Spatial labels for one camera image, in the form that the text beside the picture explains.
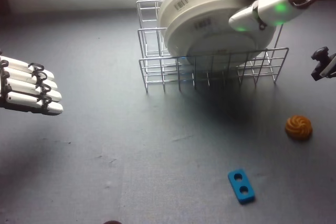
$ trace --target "metal wire rack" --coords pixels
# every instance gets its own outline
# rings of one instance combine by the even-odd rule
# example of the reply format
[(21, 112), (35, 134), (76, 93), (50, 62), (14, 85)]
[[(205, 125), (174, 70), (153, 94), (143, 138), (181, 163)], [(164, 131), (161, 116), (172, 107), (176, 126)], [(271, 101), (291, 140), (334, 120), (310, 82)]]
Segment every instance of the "metal wire rack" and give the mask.
[[(245, 77), (252, 77), (256, 85), (259, 77), (271, 76), (274, 83), (277, 81), (282, 66), (288, 54), (289, 48), (277, 48), (281, 35), (282, 25), (277, 28), (277, 37), (274, 47), (271, 49), (249, 51), (249, 52), (228, 52), (217, 55), (172, 57), (163, 42), (162, 31), (166, 28), (158, 28), (157, 14), (164, 0), (138, 0), (136, 2), (140, 29), (138, 37), (141, 48), (142, 59), (139, 66), (143, 83), (148, 92), (148, 85), (160, 83), (165, 90), (166, 83), (177, 82), (181, 89), (182, 82), (192, 82), (194, 88), (199, 81), (207, 82), (208, 86), (212, 81), (221, 81), (223, 85), (228, 79), (236, 78), (241, 85)], [(254, 59), (249, 59), (250, 54), (258, 53)], [(236, 57), (246, 55), (246, 61), (238, 65)], [(221, 71), (213, 71), (214, 58), (226, 58), (226, 64)], [(206, 58), (211, 62), (209, 69), (200, 70), (197, 62)]]

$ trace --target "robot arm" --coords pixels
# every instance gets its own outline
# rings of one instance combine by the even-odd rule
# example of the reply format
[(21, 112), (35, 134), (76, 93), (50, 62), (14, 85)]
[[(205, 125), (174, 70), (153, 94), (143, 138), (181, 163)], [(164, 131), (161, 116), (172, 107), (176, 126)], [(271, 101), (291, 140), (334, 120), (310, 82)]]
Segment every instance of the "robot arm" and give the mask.
[(316, 0), (253, 0), (229, 20), (236, 31), (263, 30), (284, 24), (303, 13)]
[(0, 107), (58, 115), (63, 111), (61, 99), (53, 73), (44, 66), (0, 54)]

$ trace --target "blue block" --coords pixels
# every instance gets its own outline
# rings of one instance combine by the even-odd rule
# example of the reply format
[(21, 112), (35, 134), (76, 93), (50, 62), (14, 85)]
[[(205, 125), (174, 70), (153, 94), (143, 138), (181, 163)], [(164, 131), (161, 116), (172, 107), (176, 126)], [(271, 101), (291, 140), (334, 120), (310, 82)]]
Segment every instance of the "blue block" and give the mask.
[(254, 190), (243, 169), (234, 170), (228, 173), (233, 191), (241, 204), (249, 203), (255, 199)]

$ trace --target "green light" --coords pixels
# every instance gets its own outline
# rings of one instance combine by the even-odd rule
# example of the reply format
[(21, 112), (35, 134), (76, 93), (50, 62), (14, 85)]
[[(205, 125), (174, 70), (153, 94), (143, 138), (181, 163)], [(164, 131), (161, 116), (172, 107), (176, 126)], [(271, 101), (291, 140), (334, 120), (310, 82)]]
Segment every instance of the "green light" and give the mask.
[(278, 4), (275, 6), (275, 11), (278, 13), (284, 13), (287, 11), (287, 6), (285, 4)]
[(247, 31), (244, 27), (238, 27), (237, 31)]
[(274, 25), (276, 25), (276, 26), (281, 26), (281, 25), (283, 25), (285, 22), (284, 21), (275, 21), (274, 22)]

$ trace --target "orange swirl cookie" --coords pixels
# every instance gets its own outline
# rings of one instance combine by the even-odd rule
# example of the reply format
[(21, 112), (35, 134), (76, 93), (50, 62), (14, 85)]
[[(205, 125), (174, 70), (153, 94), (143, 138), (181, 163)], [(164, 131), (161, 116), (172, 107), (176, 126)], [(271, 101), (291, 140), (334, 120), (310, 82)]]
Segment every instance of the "orange swirl cookie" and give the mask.
[(313, 131), (308, 118), (300, 115), (294, 115), (286, 122), (287, 134), (298, 140), (306, 140)]

